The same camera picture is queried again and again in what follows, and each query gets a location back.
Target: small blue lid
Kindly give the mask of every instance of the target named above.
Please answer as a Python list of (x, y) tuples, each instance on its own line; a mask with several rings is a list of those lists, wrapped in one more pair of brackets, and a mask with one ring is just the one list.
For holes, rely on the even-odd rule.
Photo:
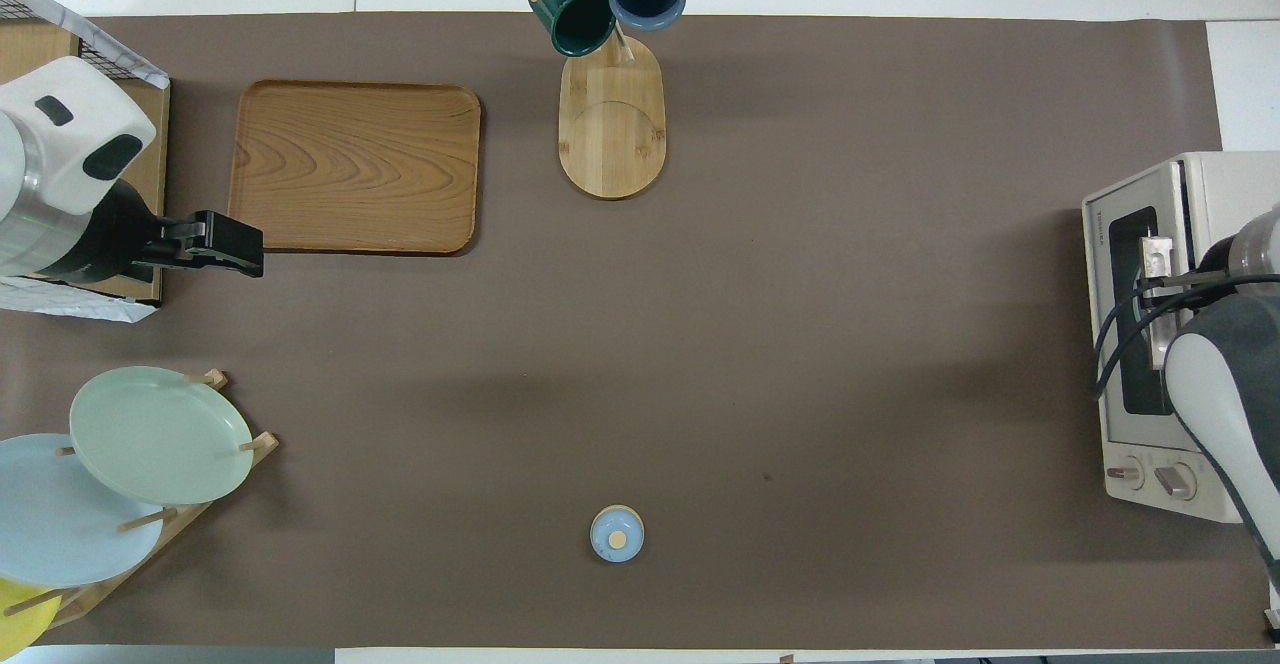
[(644, 546), (644, 522), (635, 509), (613, 504), (591, 522), (591, 549), (613, 564), (630, 562)]

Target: plate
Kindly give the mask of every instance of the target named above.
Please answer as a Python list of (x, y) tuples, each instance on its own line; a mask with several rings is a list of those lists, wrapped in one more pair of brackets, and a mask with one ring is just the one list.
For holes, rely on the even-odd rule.
[(224, 395), (183, 374), (156, 367), (111, 368), (72, 402), (76, 454), (124, 496), (161, 507), (204, 504), (248, 476), (252, 438)]
[[(27, 601), (47, 591), (42, 587), (29, 587), (0, 580), (0, 613), (14, 604)], [(32, 645), (58, 614), (63, 597), (55, 596), (13, 617), (0, 614), (0, 661), (9, 659)]]
[(55, 454), (70, 444), (59, 432), (0, 441), (0, 577), (45, 589), (100, 582), (132, 569), (160, 539), (160, 522), (115, 531), (159, 507), (102, 486), (77, 455)]

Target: wooden mug rack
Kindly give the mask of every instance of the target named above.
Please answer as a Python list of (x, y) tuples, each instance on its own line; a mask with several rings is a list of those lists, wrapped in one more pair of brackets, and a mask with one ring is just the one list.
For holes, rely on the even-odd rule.
[(662, 68), (621, 26), (595, 52), (564, 61), (559, 161), (573, 186), (599, 200), (641, 193), (667, 161)]

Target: toaster oven window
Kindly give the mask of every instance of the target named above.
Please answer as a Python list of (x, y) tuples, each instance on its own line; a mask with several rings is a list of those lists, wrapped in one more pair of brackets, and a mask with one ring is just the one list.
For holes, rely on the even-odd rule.
[[(1111, 239), (1112, 301), (1125, 299), (1142, 276), (1142, 237), (1158, 235), (1156, 209), (1139, 209), (1125, 217), (1115, 219), (1107, 229)], [(1117, 342), (1129, 336), (1138, 324), (1138, 299), (1116, 316)], [(1151, 367), (1151, 354), (1144, 345), (1146, 331), (1133, 342), (1120, 357), (1120, 389), (1124, 408), (1130, 415), (1171, 415), (1174, 406), (1161, 385), (1160, 372)]]

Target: black cable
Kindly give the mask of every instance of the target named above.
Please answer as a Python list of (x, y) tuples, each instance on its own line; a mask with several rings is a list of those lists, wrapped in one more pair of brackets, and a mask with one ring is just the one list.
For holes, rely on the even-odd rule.
[(1185, 273), (1185, 275), (1174, 275), (1166, 278), (1139, 278), (1138, 287), (1130, 290), (1124, 299), (1117, 301), (1115, 307), (1107, 312), (1106, 319), (1102, 319), (1102, 324), (1098, 326), (1098, 336), (1093, 340), (1093, 366), (1097, 367), (1098, 360), (1102, 360), (1102, 348), (1107, 339), (1107, 333), (1111, 331), (1112, 322), (1120, 316), (1121, 310), (1129, 307), (1129, 304), (1138, 298), (1138, 296), (1144, 294), (1144, 292), (1152, 289), (1161, 289), (1161, 287), (1198, 287), (1203, 284), (1212, 284), (1212, 281), (1221, 281), (1228, 278), (1226, 271), (1211, 271), (1211, 273)]
[(1098, 326), (1098, 339), (1093, 340), (1094, 367), (1097, 367), (1098, 360), (1102, 360), (1102, 348), (1106, 344), (1107, 333), (1111, 331), (1111, 325), (1112, 322), (1116, 321), (1116, 317), (1120, 316), (1121, 310), (1128, 307), (1134, 299), (1138, 298), (1138, 296), (1142, 296), (1143, 292), (1160, 289), (1160, 287), (1165, 287), (1162, 278), (1151, 278), (1151, 280), (1138, 280), (1138, 287), (1134, 287), (1134, 290), (1130, 290), (1129, 296), (1125, 296), (1124, 299), (1117, 301), (1115, 307), (1112, 307), (1110, 312), (1107, 312), (1106, 319), (1102, 319), (1102, 324)]
[(1174, 296), (1178, 294), (1148, 296), (1146, 303), (1148, 304), (1148, 307), (1156, 307), (1156, 304), (1164, 304), (1165, 301), (1170, 301), (1171, 298), (1174, 298)]
[(1134, 339), (1138, 338), (1139, 333), (1151, 326), (1156, 319), (1165, 316), (1171, 312), (1171, 310), (1181, 307), (1188, 299), (1193, 299), (1197, 296), (1203, 294), (1204, 290), (1222, 289), (1222, 287), (1239, 287), (1245, 284), (1280, 284), (1280, 276), (1277, 275), (1248, 275), (1239, 278), (1222, 278), (1222, 280), (1208, 281), (1201, 287), (1194, 287), (1194, 289), (1184, 290), (1181, 294), (1170, 296), (1164, 303), (1158, 304), (1143, 319), (1138, 319), (1138, 324), (1129, 331), (1128, 336), (1117, 342), (1115, 351), (1112, 351), (1111, 357), (1107, 358), (1107, 363), (1102, 367), (1102, 374), (1098, 374), (1098, 381), (1093, 385), (1093, 399), (1101, 399), (1107, 390), (1107, 381), (1111, 379), (1111, 372), (1115, 371), (1116, 365), (1120, 363), (1120, 354), (1125, 351), (1126, 345), (1132, 344)]

